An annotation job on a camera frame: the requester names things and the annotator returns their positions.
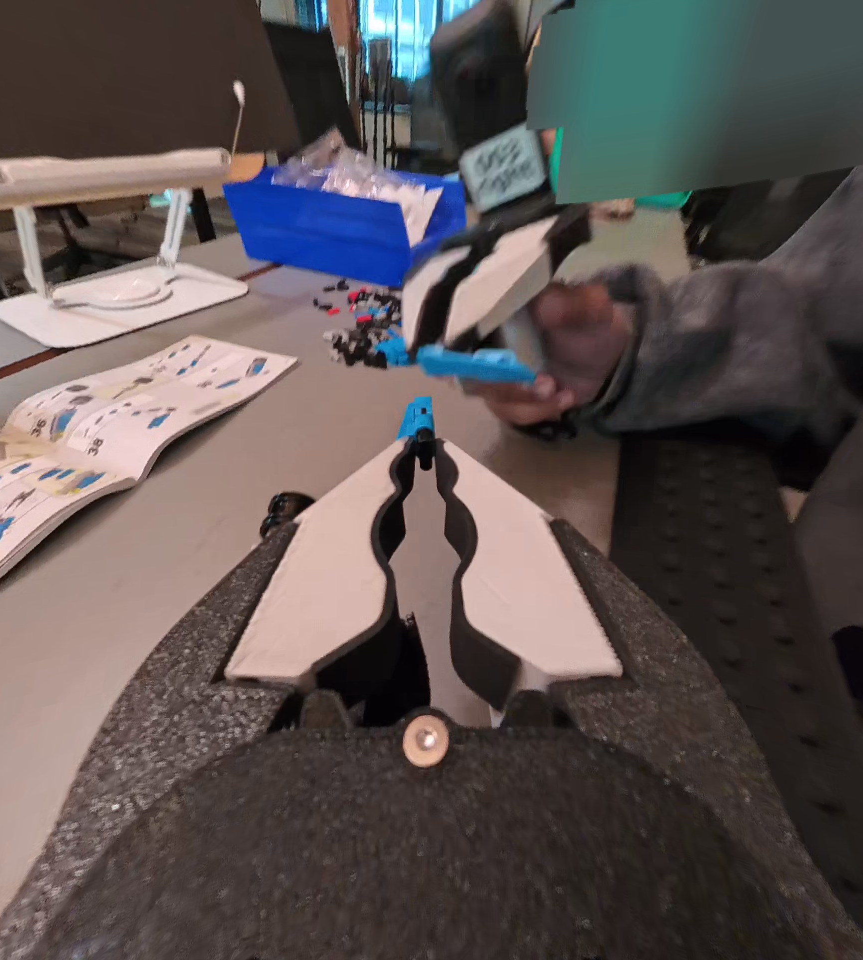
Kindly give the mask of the blue plastic bin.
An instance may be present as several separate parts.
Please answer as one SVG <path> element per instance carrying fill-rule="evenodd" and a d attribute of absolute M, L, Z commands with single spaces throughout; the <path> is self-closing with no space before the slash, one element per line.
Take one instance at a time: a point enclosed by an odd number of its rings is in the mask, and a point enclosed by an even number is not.
<path fill-rule="evenodd" d="M 417 263 L 466 227 L 465 191 L 456 178 L 403 173 L 408 182 L 442 190 L 423 241 L 411 246 L 398 203 L 276 184 L 276 172 L 269 167 L 223 187 L 249 258 L 401 287 Z"/>

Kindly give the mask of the blue toy brick beam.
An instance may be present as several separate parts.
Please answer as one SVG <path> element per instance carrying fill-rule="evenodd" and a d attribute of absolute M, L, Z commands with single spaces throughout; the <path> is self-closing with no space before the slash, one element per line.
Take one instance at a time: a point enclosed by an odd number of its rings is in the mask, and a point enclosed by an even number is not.
<path fill-rule="evenodd" d="M 522 363 L 515 352 L 486 347 L 471 352 L 447 349 L 440 344 L 418 348 L 409 354 L 401 337 L 390 337 L 374 347 L 376 357 L 391 367 L 416 367 L 427 377 L 458 379 L 484 383 L 532 385 L 536 372 Z"/>

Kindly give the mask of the white desk lamp stand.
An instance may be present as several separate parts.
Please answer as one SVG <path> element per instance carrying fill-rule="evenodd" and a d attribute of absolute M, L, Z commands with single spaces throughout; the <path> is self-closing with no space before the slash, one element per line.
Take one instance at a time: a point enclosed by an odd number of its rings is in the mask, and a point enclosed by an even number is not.
<path fill-rule="evenodd" d="M 213 147 L 81 159 L 0 158 L 0 207 L 12 210 L 22 271 L 30 287 L 26 294 L 0 300 L 0 322 L 48 349 L 75 349 L 244 296 L 244 282 L 179 262 L 194 188 L 231 180 L 246 87 L 237 78 L 232 90 L 238 107 L 232 150 Z M 63 284 L 47 280 L 37 208 L 46 201 L 77 201 L 94 193 L 132 196 L 156 185 L 168 188 L 170 203 L 152 264 Z"/>

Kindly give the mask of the blue connector brick black pins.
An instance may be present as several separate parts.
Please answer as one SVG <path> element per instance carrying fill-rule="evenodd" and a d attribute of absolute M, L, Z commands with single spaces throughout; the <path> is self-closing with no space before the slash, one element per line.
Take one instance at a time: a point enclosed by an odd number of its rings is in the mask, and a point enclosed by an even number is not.
<path fill-rule="evenodd" d="M 433 468 L 438 441 L 433 399 L 430 396 L 415 397 L 407 405 L 396 439 L 411 443 L 423 472 L 429 472 Z"/>

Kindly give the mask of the open instruction booklet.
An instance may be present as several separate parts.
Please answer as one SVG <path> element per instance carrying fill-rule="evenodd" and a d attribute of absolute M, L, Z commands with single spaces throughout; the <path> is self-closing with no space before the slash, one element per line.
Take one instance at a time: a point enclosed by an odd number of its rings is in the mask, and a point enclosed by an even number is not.
<path fill-rule="evenodd" d="M 297 365 L 193 335 L 20 402 L 0 427 L 0 581 L 79 511 L 143 482 L 170 444 Z"/>

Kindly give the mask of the pile of small brick parts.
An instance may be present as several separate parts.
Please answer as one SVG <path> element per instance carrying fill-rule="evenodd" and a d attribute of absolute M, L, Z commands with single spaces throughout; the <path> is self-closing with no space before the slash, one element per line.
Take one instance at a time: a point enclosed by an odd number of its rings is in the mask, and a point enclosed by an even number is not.
<path fill-rule="evenodd" d="M 332 322 L 323 339 L 333 361 L 380 370 L 414 366 L 404 342 L 400 288 L 340 277 L 323 286 L 312 305 Z"/>

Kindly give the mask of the clear plastic bag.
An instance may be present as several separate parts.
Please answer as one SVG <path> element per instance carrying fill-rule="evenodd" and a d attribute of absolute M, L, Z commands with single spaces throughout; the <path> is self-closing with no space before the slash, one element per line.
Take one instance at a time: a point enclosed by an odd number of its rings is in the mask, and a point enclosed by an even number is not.
<path fill-rule="evenodd" d="M 365 153 L 349 146 L 335 126 L 276 167 L 271 180 L 277 186 L 396 205 L 412 247 L 425 239 L 444 192 L 441 184 L 426 185 L 379 167 Z"/>

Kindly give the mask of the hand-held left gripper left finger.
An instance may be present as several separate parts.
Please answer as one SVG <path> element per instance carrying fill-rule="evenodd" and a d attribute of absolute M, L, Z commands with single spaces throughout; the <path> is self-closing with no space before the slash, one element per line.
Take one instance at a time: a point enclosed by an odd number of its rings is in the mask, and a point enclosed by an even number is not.
<path fill-rule="evenodd" d="M 297 517 L 225 679 L 306 687 L 351 652 L 390 639 L 390 560 L 405 538 L 414 470 L 413 442 L 395 439 Z"/>

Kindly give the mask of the dark panel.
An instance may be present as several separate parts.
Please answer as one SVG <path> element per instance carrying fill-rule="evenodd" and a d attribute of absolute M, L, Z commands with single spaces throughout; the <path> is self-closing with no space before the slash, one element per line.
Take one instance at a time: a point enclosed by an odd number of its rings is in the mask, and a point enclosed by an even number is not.
<path fill-rule="evenodd" d="M 292 99 L 251 1 L 0 1 L 0 159 L 294 153 Z"/>

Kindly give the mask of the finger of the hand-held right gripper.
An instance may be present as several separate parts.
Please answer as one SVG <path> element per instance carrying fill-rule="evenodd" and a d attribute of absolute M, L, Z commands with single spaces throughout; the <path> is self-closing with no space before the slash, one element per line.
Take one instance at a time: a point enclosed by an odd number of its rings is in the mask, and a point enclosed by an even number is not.
<path fill-rule="evenodd" d="M 459 284 L 478 263 L 474 244 L 451 245 L 426 258 L 401 289 L 401 337 L 407 356 L 442 344 Z"/>
<path fill-rule="evenodd" d="M 546 236 L 557 216 L 503 234 L 451 298 L 442 345 L 457 350 L 468 335 L 483 338 L 529 304 L 553 278 Z"/>

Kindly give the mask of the blue brick assembly with wheel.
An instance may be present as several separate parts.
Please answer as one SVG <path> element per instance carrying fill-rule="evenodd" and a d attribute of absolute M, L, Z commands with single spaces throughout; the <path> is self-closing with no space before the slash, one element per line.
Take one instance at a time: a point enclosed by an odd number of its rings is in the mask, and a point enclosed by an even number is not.
<path fill-rule="evenodd" d="M 272 496 L 258 528 L 258 536 L 266 539 L 283 525 L 294 522 L 305 510 L 315 505 L 316 498 L 295 490 L 283 490 Z"/>

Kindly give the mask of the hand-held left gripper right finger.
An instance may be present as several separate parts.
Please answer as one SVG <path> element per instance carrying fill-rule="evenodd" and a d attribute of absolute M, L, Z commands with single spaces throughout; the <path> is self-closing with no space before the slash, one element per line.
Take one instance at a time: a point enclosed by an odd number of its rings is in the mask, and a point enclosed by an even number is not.
<path fill-rule="evenodd" d="M 449 651 L 462 683 L 489 707 L 493 725 L 522 690 L 623 677 L 561 525 L 530 498 L 439 440 L 438 492 L 445 536 L 458 558 Z"/>

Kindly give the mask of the person's right hand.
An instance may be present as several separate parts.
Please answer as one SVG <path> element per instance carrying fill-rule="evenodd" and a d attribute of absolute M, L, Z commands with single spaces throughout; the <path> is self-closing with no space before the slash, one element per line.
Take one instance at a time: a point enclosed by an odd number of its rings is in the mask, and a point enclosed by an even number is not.
<path fill-rule="evenodd" d="M 529 306 L 545 363 L 531 385 L 474 383 L 469 393 L 505 424 L 557 422 L 593 402 L 614 375 L 632 340 L 631 306 L 598 282 L 554 283 Z"/>

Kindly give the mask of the black studded floor mat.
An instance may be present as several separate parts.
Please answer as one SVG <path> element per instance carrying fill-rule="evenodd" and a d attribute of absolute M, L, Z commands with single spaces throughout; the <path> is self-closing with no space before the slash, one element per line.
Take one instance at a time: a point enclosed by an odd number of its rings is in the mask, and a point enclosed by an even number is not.
<path fill-rule="evenodd" d="M 623 438 L 609 557 L 711 666 L 863 930 L 863 723 L 768 457 L 674 431 Z"/>

